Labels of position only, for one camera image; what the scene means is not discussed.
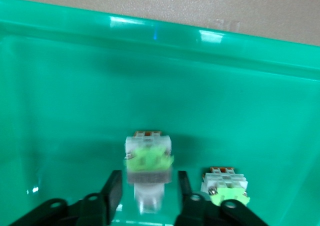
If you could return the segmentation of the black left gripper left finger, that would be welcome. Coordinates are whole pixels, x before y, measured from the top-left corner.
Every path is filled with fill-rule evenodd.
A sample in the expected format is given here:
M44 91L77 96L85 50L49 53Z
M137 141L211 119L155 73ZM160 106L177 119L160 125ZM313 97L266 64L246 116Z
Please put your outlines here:
M69 205L62 198L49 199L11 225L111 225L121 201L123 174L114 170L99 192Z

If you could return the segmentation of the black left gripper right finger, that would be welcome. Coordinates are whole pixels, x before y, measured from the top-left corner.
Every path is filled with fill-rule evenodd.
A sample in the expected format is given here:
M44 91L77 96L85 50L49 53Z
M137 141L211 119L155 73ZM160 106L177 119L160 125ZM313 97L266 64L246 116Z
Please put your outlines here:
M253 211L236 199L216 206L199 192L193 192L186 171L178 171L180 214L174 225L267 225Z

